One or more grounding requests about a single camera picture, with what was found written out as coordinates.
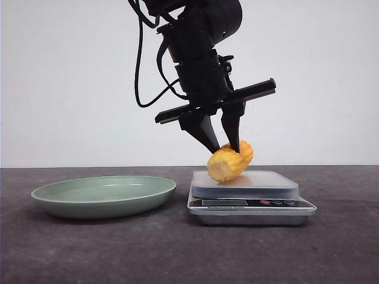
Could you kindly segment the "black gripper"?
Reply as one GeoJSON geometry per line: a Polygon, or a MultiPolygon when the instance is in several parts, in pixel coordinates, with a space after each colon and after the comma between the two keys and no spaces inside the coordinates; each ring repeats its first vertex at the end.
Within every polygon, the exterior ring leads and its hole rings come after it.
{"type": "Polygon", "coordinates": [[[232,55],[220,56],[212,49],[206,58],[176,65],[188,103],[158,113],[155,122],[164,124],[179,120],[181,130],[215,153],[220,146],[209,115],[214,115],[221,108],[221,124],[229,144],[234,151],[239,151],[239,123],[245,114],[245,102],[275,93],[276,83],[270,78],[235,89],[229,78],[233,58],[232,55]]]}

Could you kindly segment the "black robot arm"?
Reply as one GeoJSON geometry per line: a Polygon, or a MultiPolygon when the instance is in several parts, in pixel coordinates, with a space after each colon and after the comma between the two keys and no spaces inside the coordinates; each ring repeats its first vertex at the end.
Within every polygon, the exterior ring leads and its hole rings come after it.
{"type": "Polygon", "coordinates": [[[239,122],[246,101],[275,93],[273,79],[242,89],[234,89],[229,79],[233,56],[220,56],[214,46],[235,33],[242,22],[239,1],[146,1],[152,16],[161,16],[167,24],[158,28],[163,42],[157,55],[169,51],[182,90],[189,103],[158,113],[157,123],[179,121],[212,153],[219,148],[210,117],[222,109],[223,129],[232,149],[240,153],[239,122]]]}

